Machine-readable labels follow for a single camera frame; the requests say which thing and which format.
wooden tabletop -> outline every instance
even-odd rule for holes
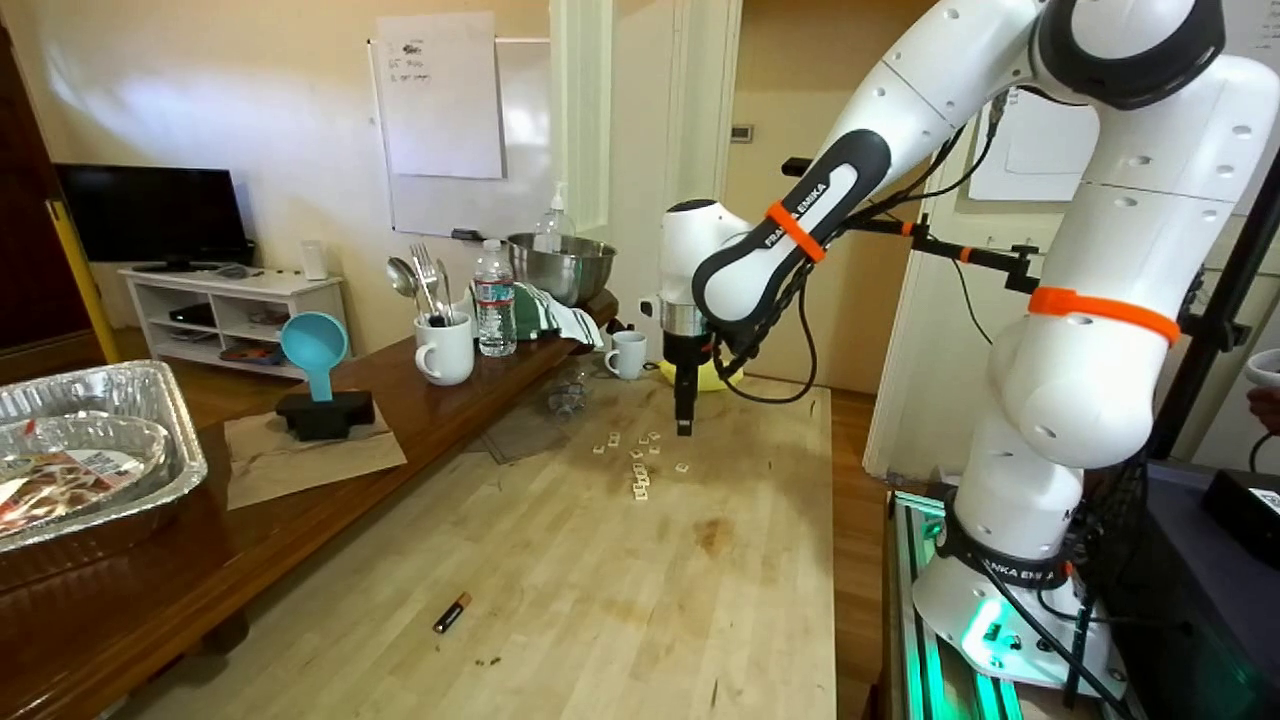
[[[585,411],[517,408],[128,714],[836,714],[826,392],[677,434],[665,378],[576,371]]]
[[[402,466],[224,512],[229,446],[201,430],[211,475],[145,542],[89,566],[0,593],[0,714],[96,714],[224,628],[353,522],[447,463],[570,357],[522,342],[480,358],[458,387],[431,387],[411,342],[353,358],[335,387],[368,387]]]

bottle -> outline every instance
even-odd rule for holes
[[[517,351],[517,281],[510,259],[501,240],[484,240],[471,272],[476,300],[476,342],[480,357],[510,357]]]
[[[545,218],[540,218],[540,229],[533,235],[533,246],[561,255],[565,231],[568,231],[565,193],[557,186],[551,206],[545,211]]]

floor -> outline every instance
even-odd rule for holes
[[[124,357],[145,357],[135,330],[118,330]],[[0,383],[101,364],[89,330],[0,348]],[[215,424],[258,408],[258,392],[285,378],[173,364],[195,424]],[[863,475],[861,451],[873,426],[873,396],[833,396],[833,493],[836,493],[836,693],[839,714],[863,714],[881,676],[881,566],[882,566],[882,483]]]

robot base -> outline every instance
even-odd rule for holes
[[[898,562],[910,562],[897,571],[903,601],[910,601],[903,611],[915,606],[924,632],[956,649],[973,673],[1051,693],[1072,683],[1078,697],[1120,699],[1126,693],[1105,611],[1093,611],[1085,644],[1075,639],[1075,579],[1045,593],[1007,584],[995,587],[984,571],[958,562],[956,556],[936,556],[943,526],[940,500],[898,493],[897,504]],[[1085,649],[1078,669],[1105,693],[1088,683],[1078,669],[1072,673],[1063,657],[1072,649]]]

television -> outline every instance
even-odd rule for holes
[[[57,163],[89,259],[192,272],[252,264],[233,170]]]

